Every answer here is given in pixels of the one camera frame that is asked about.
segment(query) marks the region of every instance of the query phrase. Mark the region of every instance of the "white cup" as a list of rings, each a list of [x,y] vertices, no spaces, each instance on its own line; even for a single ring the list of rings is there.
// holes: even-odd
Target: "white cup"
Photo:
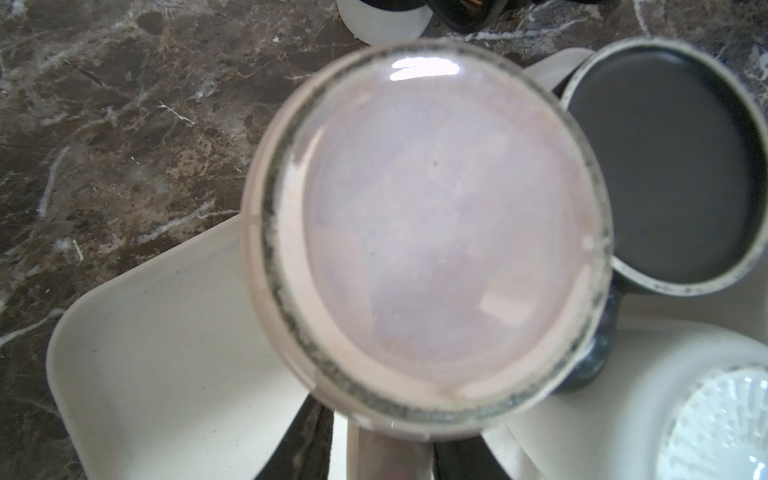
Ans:
[[[624,320],[594,383],[507,427],[547,480],[752,480],[768,464],[768,346],[720,327]]]
[[[376,8],[363,0],[336,0],[336,7],[352,35],[368,45],[416,40],[432,19],[427,4],[393,11]]]
[[[243,195],[267,338],[369,431],[475,435],[591,345],[611,276],[594,154],[522,70],[463,44],[357,51],[278,111]]]

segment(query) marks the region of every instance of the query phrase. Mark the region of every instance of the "white ceramic dish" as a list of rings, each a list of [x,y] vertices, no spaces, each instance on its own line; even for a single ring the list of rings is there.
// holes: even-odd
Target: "white ceramic dish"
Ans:
[[[553,88],[590,53],[564,50],[527,72]],[[85,294],[59,321],[48,384],[90,480],[252,479],[274,452],[306,390],[253,316],[239,232],[230,218]],[[345,477],[338,424],[332,480]],[[514,440],[486,439],[516,476],[525,456]]]

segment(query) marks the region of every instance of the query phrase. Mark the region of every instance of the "mug handle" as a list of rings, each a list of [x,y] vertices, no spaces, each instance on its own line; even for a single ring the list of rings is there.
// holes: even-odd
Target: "mug handle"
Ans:
[[[614,332],[619,313],[619,304],[624,298],[624,288],[620,285],[618,276],[614,274],[605,308],[598,323],[598,329],[592,337],[588,349],[576,364],[571,373],[563,380],[555,394],[571,393],[583,389],[597,378],[605,368],[605,363],[614,346]]]
[[[401,440],[347,422],[347,480],[431,480],[432,443]]]

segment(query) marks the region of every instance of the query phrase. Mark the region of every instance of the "marble countertop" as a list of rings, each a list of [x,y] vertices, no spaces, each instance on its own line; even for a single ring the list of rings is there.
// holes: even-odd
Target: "marble countertop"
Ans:
[[[0,478],[83,478],[45,381],[82,294],[226,220],[260,135],[360,48],[333,0],[0,0]],[[768,110],[764,0],[547,0],[426,35],[526,65],[636,35],[692,41]]]

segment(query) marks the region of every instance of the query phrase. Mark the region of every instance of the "white mug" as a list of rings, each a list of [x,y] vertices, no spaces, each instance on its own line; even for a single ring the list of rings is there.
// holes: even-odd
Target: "white mug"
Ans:
[[[703,323],[624,319],[585,389],[506,426],[547,480],[766,478],[768,346]]]
[[[356,51],[281,107],[243,195],[264,332],[369,431],[479,433],[543,399],[597,329],[612,225],[557,99],[489,51]]]

